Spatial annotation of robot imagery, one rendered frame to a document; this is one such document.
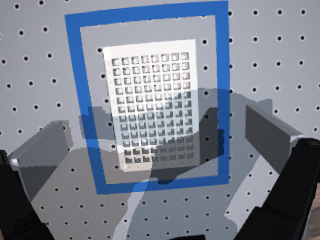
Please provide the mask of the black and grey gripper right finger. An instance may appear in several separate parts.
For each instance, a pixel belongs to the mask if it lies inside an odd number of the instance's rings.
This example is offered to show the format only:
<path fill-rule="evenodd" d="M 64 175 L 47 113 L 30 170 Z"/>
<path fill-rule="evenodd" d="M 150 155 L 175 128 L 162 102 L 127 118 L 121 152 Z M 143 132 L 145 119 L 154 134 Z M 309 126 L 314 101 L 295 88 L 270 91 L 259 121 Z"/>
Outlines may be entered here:
<path fill-rule="evenodd" d="M 320 140 L 304 137 L 259 105 L 246 105 L 245 138 L 279 177 L 233 240 L 302 239 L 320 183 Z"/>

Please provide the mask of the white well plate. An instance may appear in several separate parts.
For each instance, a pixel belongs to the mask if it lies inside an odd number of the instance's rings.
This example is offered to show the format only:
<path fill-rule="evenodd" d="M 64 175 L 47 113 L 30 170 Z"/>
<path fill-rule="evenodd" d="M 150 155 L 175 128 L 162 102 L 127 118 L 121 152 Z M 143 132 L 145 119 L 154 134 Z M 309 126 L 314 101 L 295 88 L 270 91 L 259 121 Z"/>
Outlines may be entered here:
<path fill-rule="evenodd" d="M 199 166 L 195 39 L 103 52 L 121 170 Z"/>

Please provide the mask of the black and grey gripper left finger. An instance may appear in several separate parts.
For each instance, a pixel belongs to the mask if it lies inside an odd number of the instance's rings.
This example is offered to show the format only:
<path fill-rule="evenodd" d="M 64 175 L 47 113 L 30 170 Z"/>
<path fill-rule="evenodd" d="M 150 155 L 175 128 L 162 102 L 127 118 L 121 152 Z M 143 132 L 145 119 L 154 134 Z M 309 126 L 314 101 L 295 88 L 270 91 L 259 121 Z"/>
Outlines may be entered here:
<path fill-rule="evenodd" d="M 68 153 L 62 120 L 50 122 L 9 156 L 0 150 L 0 229 L 4 240 L 55 240 L 31 201 Z"/>

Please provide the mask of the grey rectangular base plate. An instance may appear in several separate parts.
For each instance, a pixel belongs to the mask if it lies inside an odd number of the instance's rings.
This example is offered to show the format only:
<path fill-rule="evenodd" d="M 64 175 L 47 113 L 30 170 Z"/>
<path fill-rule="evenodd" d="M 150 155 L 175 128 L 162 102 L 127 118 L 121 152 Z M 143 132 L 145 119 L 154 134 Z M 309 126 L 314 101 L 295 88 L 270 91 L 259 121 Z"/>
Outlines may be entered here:
<path fill-rule="evenodd" d="M 69 153 L 31 201 L 55 240 L 233 240 L 279 177 L 245 139 L 245 105 L 320 140 L 320 0 L 228 0 L 229 184 L 97 195 L 64 15 L 206 1 L 227 0 L 0 0 L 0 150 L 63 124 Z M 215 15 L 79 28 L 106 185 L 218 175 Z M 200 166 L 124 172 L 103 47 L 192 39 Z"/>

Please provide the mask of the blue tape rectangle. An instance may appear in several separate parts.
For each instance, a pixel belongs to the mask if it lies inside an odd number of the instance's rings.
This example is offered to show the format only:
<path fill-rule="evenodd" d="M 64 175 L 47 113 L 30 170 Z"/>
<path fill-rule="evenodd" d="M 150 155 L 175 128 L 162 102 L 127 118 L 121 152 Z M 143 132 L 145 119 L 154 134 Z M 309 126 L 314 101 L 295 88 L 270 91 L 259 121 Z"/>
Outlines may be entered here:
<path fill-rule="evenodd" d="M 218 175 L 106 185 L 79 27 L 208 15 L 215 15 L 216 21 Z M 97 195 L 229 184 L 230 55 L 228 0 L 138 6 L 68 14 L 64 16 L 80 113 Z"/>

